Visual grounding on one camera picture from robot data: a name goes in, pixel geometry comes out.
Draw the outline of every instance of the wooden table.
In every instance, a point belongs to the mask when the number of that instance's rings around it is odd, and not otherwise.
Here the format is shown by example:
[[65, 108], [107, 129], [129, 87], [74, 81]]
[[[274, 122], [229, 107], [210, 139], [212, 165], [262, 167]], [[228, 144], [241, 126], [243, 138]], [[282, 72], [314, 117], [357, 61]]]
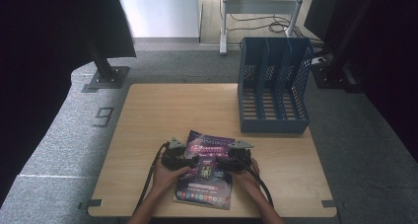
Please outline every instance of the wooden table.
[[[237, 84], [132, 85], [111, 140], [90, 206], [92, 216], [130, 216], [159, 147], [189, 130], [242, 139], [254, 145], [252, 157], [283, 217], [332, 217], [335, 207], [311, 132], [241, 133]], [[257, 217], [253, 203], [233, 185], [230, 210], [177, 203], [174, 187], [155, 210], [156, 217]]]

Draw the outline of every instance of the white wall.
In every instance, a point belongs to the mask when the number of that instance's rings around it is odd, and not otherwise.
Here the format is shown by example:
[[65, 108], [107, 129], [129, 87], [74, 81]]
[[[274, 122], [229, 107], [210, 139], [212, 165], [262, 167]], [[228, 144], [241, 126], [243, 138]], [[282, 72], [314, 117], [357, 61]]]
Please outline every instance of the white wall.
[[132, 37], [199, 37], [197, 0], [120, 0]]

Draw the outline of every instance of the magazine cover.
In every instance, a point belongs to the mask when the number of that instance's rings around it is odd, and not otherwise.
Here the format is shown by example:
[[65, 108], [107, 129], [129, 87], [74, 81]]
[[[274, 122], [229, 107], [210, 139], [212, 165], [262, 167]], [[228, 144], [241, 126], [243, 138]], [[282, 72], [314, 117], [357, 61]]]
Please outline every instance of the magazine cover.
[[184, 157], [199, 155], [199, 164], [179, 177], [174, 200], [189, 204], [230, 209], [232, 177], [219, 170], [215, 158], [228, 157], [233, 138], [214, 137], [191, 130]]

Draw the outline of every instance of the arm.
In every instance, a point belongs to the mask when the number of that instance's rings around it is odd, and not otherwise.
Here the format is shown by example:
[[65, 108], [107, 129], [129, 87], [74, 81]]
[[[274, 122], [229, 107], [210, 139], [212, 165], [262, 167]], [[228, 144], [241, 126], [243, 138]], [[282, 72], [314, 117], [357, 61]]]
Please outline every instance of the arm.
[[177, 171], [171, 171], [161, 163], [161, 159], [158, 160], [153, 175], [153, 186], [144, 201], [129, 219], [128, 224], [149, 223], [159, 200], [161, 200], [172, 184], [177, 181], [177, 178], [188, 170], [189, 168], [185, 167]]
[[[254, 159], [252, 159], [252, 164], [254, 165], [254, 170], [259, 174], [258, 164]], [[263, 223], [285, 224], [283, 219], [279, 216], [276, 210], [274, 210], [267, 198], [261, 192], [258, 182], [249, 172], [245, 171], [239, 174], [231, 173], [231, 175], [255, 203]]]

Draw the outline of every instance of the person's left hand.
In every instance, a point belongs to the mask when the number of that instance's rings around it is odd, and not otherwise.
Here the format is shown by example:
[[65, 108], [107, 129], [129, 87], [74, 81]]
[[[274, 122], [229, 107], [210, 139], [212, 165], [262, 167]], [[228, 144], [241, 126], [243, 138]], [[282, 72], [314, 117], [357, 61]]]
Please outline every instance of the person's left hand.
[[174, 184], [177, 181], [180, 175], [186, 173], [190, 169], [189, 167], [184, 167], [178, 169], [177, 171], [172, 171], [166, 168], [161, 162], [161, 158], [163, 157], [163, 154], [165, 152], [166, 150], [163, 149], [160, 155], [160, 159], [156, 164], [156, 168], [154, 170], [153, 175], [152, 189], [159, 192], [167, 191], [167, 189], [169, 189], [172, 186], [172, 184]]

